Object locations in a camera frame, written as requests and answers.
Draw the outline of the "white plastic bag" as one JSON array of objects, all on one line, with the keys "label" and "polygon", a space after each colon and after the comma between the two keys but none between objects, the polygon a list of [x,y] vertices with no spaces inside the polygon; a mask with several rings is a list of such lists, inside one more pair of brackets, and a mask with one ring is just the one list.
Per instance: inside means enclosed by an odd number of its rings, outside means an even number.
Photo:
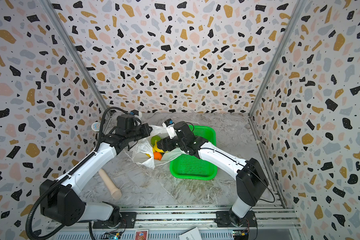
[{"label": "white plastic bag", "polygon": [[175,149],[171,152],[164,153],[162,160],[158,161],[154,159],[154,149],[151,145],[151,138],[155,135],[160,136],[161,138],[168,137],[168,133],[164,127],[160,126],[151,126],[153,128],[151,135],[147,138],[139,140],[137,144],[132,148],[132,162],[144,166],[146,168],[154,169],[157,166],[165,165],[177,157],[181,156],[183,152],[180,149]]}]

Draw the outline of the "yellow banana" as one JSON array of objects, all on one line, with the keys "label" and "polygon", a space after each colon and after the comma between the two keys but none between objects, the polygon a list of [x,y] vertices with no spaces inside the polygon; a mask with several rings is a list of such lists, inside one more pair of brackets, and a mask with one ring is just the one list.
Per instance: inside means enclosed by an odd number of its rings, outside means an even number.
[{"label": "yellow banana", "polygon": [[158,142],[155,142],[155,145],[154,145],[153,149],[155,150],[155,152],[158,152],[158,153],[164,153],[165,152],[165,151],[158,148]]}]

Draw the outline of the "orange fruit large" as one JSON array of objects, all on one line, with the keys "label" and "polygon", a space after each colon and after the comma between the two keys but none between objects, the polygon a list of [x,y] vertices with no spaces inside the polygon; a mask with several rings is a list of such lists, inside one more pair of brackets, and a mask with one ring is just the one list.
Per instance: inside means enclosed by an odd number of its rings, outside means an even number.
[{"label": "orange fruit large", "polygon": [[160,152],[154,152],[154,159],[155,159],[155,160],[161,161],[161,160],[162,160],[162,157],[163,157],[162,153],[160,153]]}]

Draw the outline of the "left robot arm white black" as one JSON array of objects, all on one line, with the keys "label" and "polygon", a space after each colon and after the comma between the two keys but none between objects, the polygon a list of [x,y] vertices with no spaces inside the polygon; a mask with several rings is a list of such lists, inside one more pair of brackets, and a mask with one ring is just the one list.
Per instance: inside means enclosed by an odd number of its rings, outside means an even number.
[{"label": "left robot arm white black", "polygon": [[121,222],[120,208],[109,203],[86,203],[79,194],[89,180],[110,160],[129,146],[150,136],[153,128],[132,114],[117,117],[112,130],[102,135],[100,145],[83,160],[55,181],[46,180],[40,186],[41,214],[64,226],[83,221],[103,221],[109,226]]}]

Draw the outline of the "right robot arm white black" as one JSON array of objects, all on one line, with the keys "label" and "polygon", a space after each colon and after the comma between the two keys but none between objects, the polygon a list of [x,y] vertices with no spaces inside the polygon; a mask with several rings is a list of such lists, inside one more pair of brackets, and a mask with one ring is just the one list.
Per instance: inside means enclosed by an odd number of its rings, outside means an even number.
[{"label": "right robot arm white black", "polygon": [[238,197],[229,213],[232,221],[238,224],[268,189],[260,163],[254,158],[240,159],[217,148],[207,139],[196,136],[184,121],[174,123],[168,119],[163,127],[169,136],[157,143],[158,149],[170,152],[178,148],[187,155],[212,163],[236,180]]}]

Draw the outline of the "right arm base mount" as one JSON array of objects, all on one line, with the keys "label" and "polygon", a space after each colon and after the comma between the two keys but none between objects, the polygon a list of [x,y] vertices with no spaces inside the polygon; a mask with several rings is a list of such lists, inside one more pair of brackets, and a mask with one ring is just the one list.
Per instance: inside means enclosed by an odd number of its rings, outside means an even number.
[{"label": "right arm base mount", "polygon": [[248,211],[242,218],[236,216],[231,210],[229,211],[217,211],[215,223],[218,228],[228,227],[257,227],[257,219],[253,211]]}]

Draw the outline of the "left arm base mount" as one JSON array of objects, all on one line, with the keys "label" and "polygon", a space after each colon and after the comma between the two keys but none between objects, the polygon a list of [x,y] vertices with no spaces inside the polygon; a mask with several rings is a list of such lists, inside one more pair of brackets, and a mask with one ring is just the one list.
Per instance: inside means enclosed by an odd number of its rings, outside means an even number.
[{"label": "left arm base mount", "polygon": [[109,220],[96,221],[93,223],[93,229],[133,229],[137,219],[136,212],[117,212]]}]

